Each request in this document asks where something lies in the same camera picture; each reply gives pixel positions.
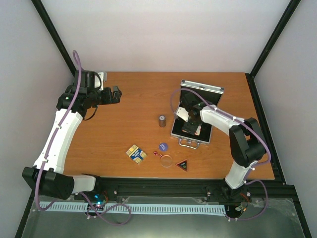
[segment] white wall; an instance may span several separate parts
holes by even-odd
[[[12,238],[31,189],[22,178],[48,137],[71,74],[30,0],[0,3],[0,232]]]
[[[288,184],[317,237],[317,1],[302,1],[255,82]]]
[[[86,68],[229,72],[251,71],[288,2],[43,0]]]

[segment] red triangular object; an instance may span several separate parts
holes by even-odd
[[[187,172],[187,160],[178,162],[176,165]]]

